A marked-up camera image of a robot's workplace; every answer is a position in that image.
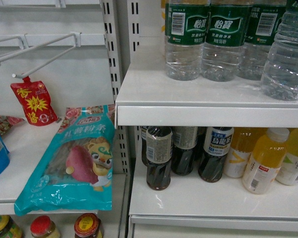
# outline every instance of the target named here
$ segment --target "glass jar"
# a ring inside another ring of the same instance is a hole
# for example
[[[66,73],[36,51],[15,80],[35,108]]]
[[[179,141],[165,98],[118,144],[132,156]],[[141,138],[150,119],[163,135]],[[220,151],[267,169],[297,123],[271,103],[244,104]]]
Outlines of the glass jar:
[[[22,238],[22,230],[13,221],[11,216],[0,216],[0,238]]]
[[[32,236],[35,238],[60,238],[61,234],[51,219],[44,215],[36,218],[30,227]]]
[[[85,213],[77,218],[75,238],[103,238],[104,228],[101,220],[93,213]]]

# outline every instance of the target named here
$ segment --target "beverage bottle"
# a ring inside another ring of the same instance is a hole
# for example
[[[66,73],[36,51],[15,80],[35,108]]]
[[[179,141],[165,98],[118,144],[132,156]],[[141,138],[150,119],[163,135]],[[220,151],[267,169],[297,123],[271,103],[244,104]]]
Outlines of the beverage bottle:
[[[237,76],[260,81],[287,0],[255,0]]]
[[[253,0],[211,0],[201,74],[217,82],[234,79]]]
[[[169,0],[161,0],[161,44],[160,51],[165,56],[168,41]]]
[[[268,190],[286,155],[288,136],[287,128],[268,128],[258,139],[242,178],[248,191],[263,194]]]
[[[255,143],[266,128],[235,127],[233,139],[224,164],[224,174],[231,178],[243,176]]]
[[[141,126],[141,161],[144,165],[147,166],[147,142],[146,142],[146,132],[147,132],[148,126]]]
[[[149,126],[147,142],[147,184],[163,190],[170,184],[172,130],[168,126]]]
[[[202,158],[203,155],[203,143],[205,139],[206,128],[203,126],[198,127],[198,138],[197,145],[194,147],[194,160],[198,161]]]
[[[166,73],[170,78],[188,81],[199,76],[208,19],[208,0],[169,0]]]
[[[264,66],[261,90],[275,99],[298,99],[298,0],[287,1]]]
[[[233,127],[207,128],[204,153],[198,169],[204,181],[217,182],[221,179],[233,133]]]
[[[197,126],[176,126],[173,133],[171,169],[177,175],[188,175],[193,170]]]
[[[286,184],[298,184],[298,128],[294,129],[286,142],[287,154],[276,180]]]

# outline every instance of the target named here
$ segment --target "green bottle label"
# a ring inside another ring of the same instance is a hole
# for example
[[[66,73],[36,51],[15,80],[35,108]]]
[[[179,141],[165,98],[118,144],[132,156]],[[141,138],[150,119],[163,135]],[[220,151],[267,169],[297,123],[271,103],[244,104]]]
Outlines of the green bottle label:
[[[169,4],[165,4],[165,15],[164,15],[164,35],[168,35],[168,18],[169,18]]]
[[[242,46],[250,11],[251,6],[211,5],[206,42],[216,46]]]
[[[298,0],[287,0],[287,10],[298,11]]]
[[[286,6],[254,5],[245,42],[271,46],[285,11]]]
[[[209,6],[170,4],[168,42],[178,45],[200,45],[205,42]]]

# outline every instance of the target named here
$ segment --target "orange juice bottle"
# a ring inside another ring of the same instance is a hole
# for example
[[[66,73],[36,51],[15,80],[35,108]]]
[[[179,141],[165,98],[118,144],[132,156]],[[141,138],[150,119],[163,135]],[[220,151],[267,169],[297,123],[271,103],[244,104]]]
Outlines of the orange juice bottle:
[[[256,194],[268,190],[286,155],[288,136],[287,128],[268,128],[258,139],[242,178],[247,190]]]
[[[249,157],[258,138],[267,128],[235,127],[232,143],[225,160],[224,174],[231,178],[243,176]]]
[[[276,180],[286,184],[298,184],[298,128],[291,131],[286,143],[287,154]]]

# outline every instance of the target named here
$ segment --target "red jar lid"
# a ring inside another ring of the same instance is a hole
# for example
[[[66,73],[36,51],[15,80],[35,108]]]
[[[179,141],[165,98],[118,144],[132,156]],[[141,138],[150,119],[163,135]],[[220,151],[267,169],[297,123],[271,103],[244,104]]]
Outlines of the red jar lid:
[[[40,237],[50,231],[51,219],[44,215],[36,218],[30,227],[32,234],[36,237]]]
[[[98,226],[98,217],[93,213],[85,213],[77,218],[74,231],[79,237],[89,237],[97,231]]]

